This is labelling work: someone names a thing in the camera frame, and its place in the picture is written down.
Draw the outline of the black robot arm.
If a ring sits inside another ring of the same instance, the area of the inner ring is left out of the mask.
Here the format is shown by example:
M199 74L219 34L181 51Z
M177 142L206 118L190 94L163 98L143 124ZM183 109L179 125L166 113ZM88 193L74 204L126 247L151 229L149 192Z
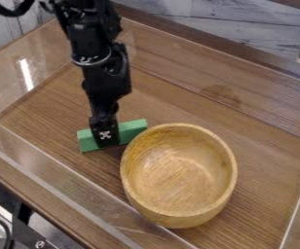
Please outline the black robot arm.
M110 0L44 0L39 6L55 16L71 44L91 110L91 137L98 147L115 146L119 100L131 92L127 51L118 41L122 17Z

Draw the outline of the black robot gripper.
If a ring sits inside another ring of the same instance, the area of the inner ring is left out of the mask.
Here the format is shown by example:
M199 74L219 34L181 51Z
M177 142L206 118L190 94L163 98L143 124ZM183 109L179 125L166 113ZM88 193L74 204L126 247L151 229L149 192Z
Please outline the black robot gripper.
M119 100L131 93L129 56L123 43L80 45L72 42L72 63L80 68L90 105L90 131L99 148L121 143Z

